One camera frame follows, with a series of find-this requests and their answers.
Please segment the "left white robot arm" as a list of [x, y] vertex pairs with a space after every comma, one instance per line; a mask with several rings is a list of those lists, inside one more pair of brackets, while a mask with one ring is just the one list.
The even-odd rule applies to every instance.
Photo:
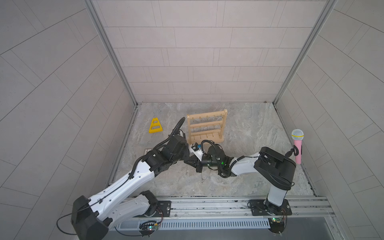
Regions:
[[184, 121], [182, 117], [167, 139], [139, 157], [128, 174], [99, 193], [89, 198], [80, 196], [74, 201], [69, 215], [78, 239], [101, 240], [124, 219], [156, 211], [158, 200], [150, 191], [131, 201], [126, 198], [171, 165], [189, 158], [188, 143], [181, 131]]

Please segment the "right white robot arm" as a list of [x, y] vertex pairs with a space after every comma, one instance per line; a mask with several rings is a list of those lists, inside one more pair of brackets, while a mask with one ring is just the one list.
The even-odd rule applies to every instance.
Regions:
[[262, 147], [256, 154], [234, 158], [227, 156], [222, 147], [213, 141], [203, 140], [201, 144], [191, 145], [189, 151], [190, 156], [184, 160], [184, 163], [194, 167], [198, 173], [207, 167], [217, 171], [223, 179], [253, 173], [268, 180], [271, 187], [267, 198], [261, 203], [250, 200], [249, 208], [272, 216], [292, 214], [285, 197], [295, 185], [293, 178], [297, 164], [290, 157], [294, 155], [300, 163], [302, 156], [300, 148], [293, 146], [285, 155], [282, 155], [268, 147]]

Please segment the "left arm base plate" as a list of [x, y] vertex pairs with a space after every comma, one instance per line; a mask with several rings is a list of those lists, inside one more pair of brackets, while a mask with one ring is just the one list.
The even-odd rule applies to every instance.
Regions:
[[171, 201], [158, 201], [156, 208], [150, 214], [143, 214], [135, 216], [135, 218], [160, 218], [169, 217], [171, 212]]

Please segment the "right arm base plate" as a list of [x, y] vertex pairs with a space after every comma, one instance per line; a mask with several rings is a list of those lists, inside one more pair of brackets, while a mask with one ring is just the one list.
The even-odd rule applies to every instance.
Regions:
[[276, 206], [265, 200], [249, 200], [247, 207], [253, 216], [291, 216], [292, 210], [288, 200], [284, 199], [281, 206]]

